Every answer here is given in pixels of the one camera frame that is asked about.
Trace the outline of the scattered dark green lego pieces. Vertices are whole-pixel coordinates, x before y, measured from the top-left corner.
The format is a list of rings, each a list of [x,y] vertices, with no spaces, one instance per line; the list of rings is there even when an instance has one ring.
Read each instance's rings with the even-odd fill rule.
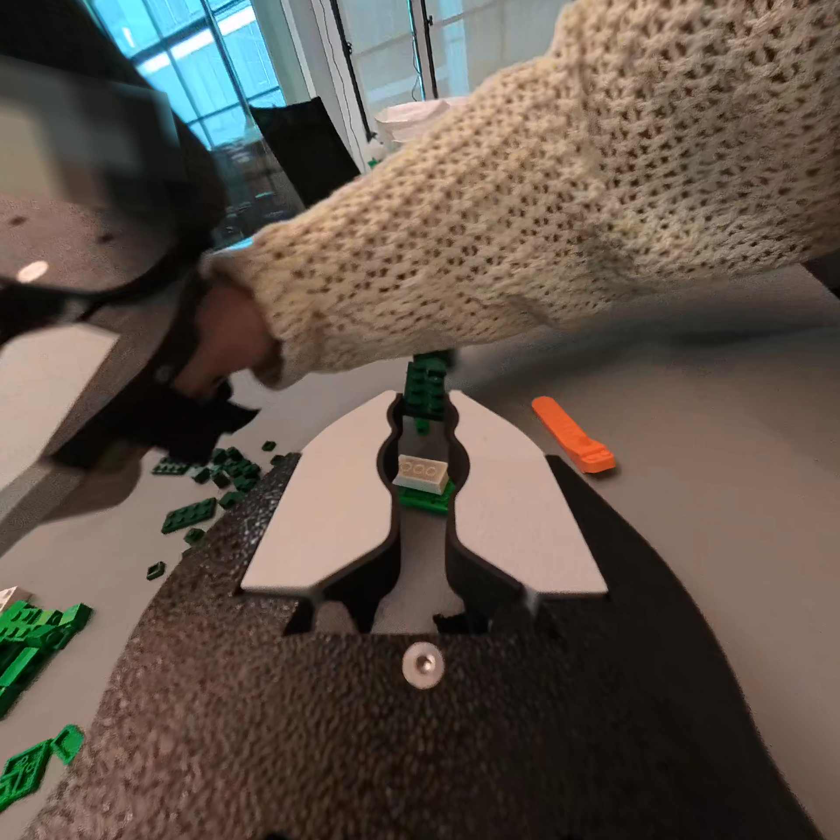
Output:
[[[150,489],[150,509],[160,516],[160,533],[179,534],[185,543],[182,556],[204,551],[216,559],[237,562],[250,559],[267,525],[268,499],[255,505],[246,502],[267,473],[236,447],[215,449],[206,463],[190,466],[163,458],[153,476],[181,477],[193,490],[175,497],[163,486]]]

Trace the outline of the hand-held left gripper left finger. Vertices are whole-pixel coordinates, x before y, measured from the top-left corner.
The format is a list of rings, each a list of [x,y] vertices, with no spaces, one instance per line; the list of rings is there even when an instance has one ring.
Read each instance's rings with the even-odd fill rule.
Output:
[[[401,568],[400,515],[386,456],[402,433],[387,390],[344,414],[301,451],[241,580],[243,592],[311,602],[355,587],[378,602]]]

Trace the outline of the person's right forearm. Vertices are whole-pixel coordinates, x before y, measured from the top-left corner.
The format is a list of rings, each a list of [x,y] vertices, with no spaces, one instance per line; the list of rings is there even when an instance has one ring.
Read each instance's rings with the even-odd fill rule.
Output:
[[[547,54],[247,248],[281,389],[838,250],[839,4],[574,2]]]

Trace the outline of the pile of bright green lego pieces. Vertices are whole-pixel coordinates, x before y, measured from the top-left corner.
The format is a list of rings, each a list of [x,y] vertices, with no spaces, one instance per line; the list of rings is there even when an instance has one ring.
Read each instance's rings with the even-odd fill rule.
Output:
[[[1,617],[1,718],[18,703],[50,661],[89,623],[93,609],[78,603],[46,610],[25,598],[9,601]],[[52,758],[70,765],[85,735],[75,723],[8,758],[1,773],[1,810],[35,793]]]

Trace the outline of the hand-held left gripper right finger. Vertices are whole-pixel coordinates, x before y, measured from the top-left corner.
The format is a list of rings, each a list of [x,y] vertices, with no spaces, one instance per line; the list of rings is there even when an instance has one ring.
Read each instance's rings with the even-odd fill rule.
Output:
[[[462,391],[448,395],[446,575],[470,607],[604,597],[607,584],[541,448]]]

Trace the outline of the orange brick separator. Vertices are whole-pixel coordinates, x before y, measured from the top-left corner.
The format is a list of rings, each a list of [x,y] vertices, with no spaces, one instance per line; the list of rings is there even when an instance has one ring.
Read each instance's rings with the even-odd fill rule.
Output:
[[[554,399],[539,396],[532,400],[531,408],[580,474],[595,478],[616,475],[614,453],[590,437]]]

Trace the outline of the green lego base, tan brick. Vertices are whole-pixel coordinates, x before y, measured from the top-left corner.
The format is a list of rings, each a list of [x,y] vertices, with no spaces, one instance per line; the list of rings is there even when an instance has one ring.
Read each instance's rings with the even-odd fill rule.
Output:
[[[413,455],[398,456],[393,485],[402,507],[438,516],[448,514],[455,493],[446,462]]]

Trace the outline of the dark green lego brick stack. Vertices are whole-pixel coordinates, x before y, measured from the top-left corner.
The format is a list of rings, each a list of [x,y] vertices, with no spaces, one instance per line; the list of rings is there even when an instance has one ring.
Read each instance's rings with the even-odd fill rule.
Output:
[[[418,435],[429,434],[432,423],[445,419],[445,381],[455,360],[455,351],[438,350],[416,354],[407,365],[403,411],[413,419]]]

